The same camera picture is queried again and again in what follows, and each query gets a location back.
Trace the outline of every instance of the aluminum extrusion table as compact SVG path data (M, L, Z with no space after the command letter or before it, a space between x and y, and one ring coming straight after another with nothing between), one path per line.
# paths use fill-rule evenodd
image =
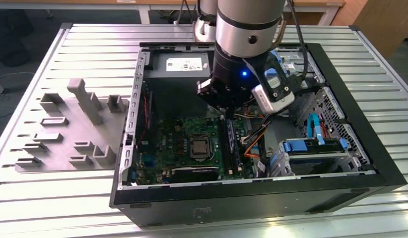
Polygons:
M375 131L408 180L408 87L357 31L304 26L321 43ZM72 97L70 78L85 78L99 97L130 97L141 41L193 41L190 25L75 24L62 28L0 138L0 235L26 237L408 237L408 185L332 214L138 228L109 207L113 171L15 171L31 123L46 114L43 93ZM297 42L287 28L284 42Z

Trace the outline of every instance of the motherboard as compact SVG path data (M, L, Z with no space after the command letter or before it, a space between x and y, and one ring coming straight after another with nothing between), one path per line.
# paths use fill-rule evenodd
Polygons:
M220 118L161 120L157 125L157 149L143 151L139 156L139 168L134 171L137 183L252 178L250 159L240 156L237 162L224 156L230 142L224 137L222 122ZM232 124L236 139L232 142L240 144L240 138L248 133L245 121L236 119Z

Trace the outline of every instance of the wooden cabinet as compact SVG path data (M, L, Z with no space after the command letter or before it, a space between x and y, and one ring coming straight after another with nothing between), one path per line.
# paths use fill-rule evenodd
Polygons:
M345 0L332 25L355 25L384 57L408 37L408 0Z

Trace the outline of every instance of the power supply label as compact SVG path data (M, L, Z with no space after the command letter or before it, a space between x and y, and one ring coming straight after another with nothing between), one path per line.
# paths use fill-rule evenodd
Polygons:
M202 71L202 58L169 58L166 61L166 71Z

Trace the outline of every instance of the green circuit board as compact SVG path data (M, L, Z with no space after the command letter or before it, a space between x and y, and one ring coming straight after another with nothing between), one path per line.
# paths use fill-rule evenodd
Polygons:
M173 168L218 167L220 179L250 178L252 162L246 159L240 173L224 169L218 118L161 120L157 125L157 152L142 154L143 176L147 184L167 183L165 176ZM234 120L237 142L246 135L242 119Z

